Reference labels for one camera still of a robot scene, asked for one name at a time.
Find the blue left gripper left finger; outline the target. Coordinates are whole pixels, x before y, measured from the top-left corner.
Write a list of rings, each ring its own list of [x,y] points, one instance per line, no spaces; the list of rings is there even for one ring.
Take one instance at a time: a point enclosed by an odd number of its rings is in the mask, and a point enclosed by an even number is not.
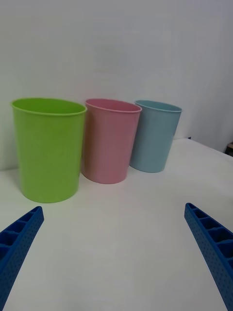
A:
[[[43,209],[37,206],[0,233],[0,305],[5,305],[43,221]]]

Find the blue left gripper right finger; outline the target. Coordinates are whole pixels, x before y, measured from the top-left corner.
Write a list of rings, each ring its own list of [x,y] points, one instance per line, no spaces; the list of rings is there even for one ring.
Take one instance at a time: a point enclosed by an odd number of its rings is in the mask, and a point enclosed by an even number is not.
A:
[[[233,310],[233,233],[186,203],[184,218],[199,246],[227,310]]]

